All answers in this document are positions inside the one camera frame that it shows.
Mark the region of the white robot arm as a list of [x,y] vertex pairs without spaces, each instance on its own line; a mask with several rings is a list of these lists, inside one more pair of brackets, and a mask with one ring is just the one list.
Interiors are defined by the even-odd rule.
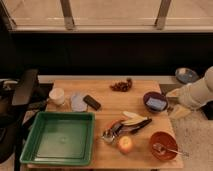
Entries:
[[177,98],[181,105],[190,109],[199,109],[213,101],[213,66],[206,70],[201,79],[173,89],[166,96]]

